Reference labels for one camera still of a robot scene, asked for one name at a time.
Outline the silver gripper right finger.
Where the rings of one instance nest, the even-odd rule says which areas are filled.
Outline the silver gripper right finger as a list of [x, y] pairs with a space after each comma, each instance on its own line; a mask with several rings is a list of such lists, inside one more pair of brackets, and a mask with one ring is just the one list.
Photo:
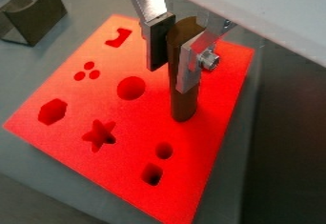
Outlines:
[[232, 20], [212, 11], [201, 11], [196, 23], [204, 27], [182, 46], [177, 73], [177, 90], [188, 93], [198, 84], [202, 70], [213, 71], [221, 56], [214, 52], [217, 41], [237, 26]]

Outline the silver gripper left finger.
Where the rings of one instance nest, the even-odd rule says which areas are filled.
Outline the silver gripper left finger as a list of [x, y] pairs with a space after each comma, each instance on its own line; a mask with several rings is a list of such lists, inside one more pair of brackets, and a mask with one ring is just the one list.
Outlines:
[[177, 16], [169, 12], [165, 0], [132, 0], [132, 3], [148, 43], [148, 68], [156, 71], [169, 60], [166, 36], [177, 22]]

